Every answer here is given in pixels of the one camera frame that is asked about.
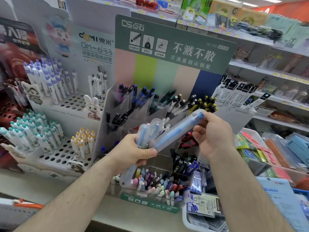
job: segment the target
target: cartoon mouse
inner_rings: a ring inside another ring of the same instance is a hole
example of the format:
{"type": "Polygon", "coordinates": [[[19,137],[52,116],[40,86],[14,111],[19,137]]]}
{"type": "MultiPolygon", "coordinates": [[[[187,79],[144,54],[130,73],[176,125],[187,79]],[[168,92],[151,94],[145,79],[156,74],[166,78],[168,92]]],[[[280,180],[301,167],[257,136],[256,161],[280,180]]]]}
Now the cartoon mouse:
{"type": "Polygon", "coordinates": [[[43,101],[41,100],[42,95],[37,84],[29,85],[28,83],[22,81],[21,85],[24,89],[24,92],[28,94],[29,100],[34,101],[36,104],[41,105],[43,101]]]}
{"type": "Polygon", "coordinates": [[[63,26],[60,23],[46,23],[46,29],[49,37],[58,45],[57,52],[63,57],[70,56],[69,46],[71,44],[70,30],[68,25],[63,26]]]}
{"type": "Polygon", "coordinates": [[[89,115],[93,117],[101,117],[100,105],[98,104],[98,98],[94,97],[91,99],[88,95],[84,96],[84,100],[86,101],[85,108],[83,112],[87,112],[89,115]]]}

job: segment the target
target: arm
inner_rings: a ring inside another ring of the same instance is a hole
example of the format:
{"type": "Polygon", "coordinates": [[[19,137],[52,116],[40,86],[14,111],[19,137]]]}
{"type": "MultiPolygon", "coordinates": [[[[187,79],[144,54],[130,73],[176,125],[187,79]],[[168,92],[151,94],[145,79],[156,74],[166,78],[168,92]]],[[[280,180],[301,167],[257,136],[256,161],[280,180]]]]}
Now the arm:
{"type": "Polygon", "coordinates": [[[155,149],[141,150],[136,135],[125,138],[72,185],[48,203],[15,232],[84,232],[101,203],[114,175],[133,164],[146,164],[155,149]]]}
{"type": "Polygon", "coordinates": [[[192,135],[210,162],[229,230],[294,232],[236,151],[230,125],[212,113],[204,118],[192,135]]]}

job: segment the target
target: pink stripe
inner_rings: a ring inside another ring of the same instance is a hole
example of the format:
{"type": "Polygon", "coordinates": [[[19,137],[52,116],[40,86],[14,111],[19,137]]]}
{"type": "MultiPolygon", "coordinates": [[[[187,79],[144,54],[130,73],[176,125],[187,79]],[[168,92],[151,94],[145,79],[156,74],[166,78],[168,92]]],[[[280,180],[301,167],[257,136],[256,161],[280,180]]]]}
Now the pink stripe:
{"type": "Polygon", "coordinates": [[[132,85],[136,54],[115,49],[115,82],[123,83],[124,85],[132,85]]]}
{"type": "Polygon", "coordinates": [[[173,89],[177,89],[176,94],[181,93],[181,97],[187,99],[191,94],[199,73],[199,69],[183,65],[179,66],[173,84],[173,89]]]}

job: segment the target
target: ds logo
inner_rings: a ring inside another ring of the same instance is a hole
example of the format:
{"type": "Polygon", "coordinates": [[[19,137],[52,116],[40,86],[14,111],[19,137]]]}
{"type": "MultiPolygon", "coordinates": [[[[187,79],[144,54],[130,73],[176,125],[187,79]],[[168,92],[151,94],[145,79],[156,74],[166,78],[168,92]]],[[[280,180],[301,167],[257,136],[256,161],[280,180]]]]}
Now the ds logo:
{"type": "Polygon", "coordinates": [[[122,20],[121,22],[123,27],[128,27],[128,28],[133,28],[136,30],[140,30],[140,31],[144,31],[144,25],[140,24],[140,23],[133,23],[132,21],[126,21],[126,20],[122,20]]]}

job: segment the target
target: ceiling light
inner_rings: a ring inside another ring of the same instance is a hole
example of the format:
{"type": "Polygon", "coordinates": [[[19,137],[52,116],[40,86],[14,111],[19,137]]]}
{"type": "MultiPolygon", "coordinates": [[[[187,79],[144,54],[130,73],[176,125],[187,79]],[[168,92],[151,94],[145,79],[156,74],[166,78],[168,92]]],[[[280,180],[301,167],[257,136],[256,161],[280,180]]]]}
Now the ceiling light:
{"type": "Polygon", "coordinates": [[[280,0],[263,0],[263,1],[268,1],[268,2],[272,2],[272,3],[280,3],[280,2],[282,2],[280,0]]]}
{"type": "Polygon", "coordinates": [[[238,0],[226,0],[226,1],[231,1],[231,2],[236,2],[236,3],[241,2],[241,1],[238,1],[238,0]]]}
{"type": "Polygon", "coordinates": [[[254,4],[250,4],[250,3],[246,3],[246,2],[244,2],[243,5],[248,5],[248,6],[251,6],[251,7],[258,7],[258,5],[254,5],[254,4]]]}

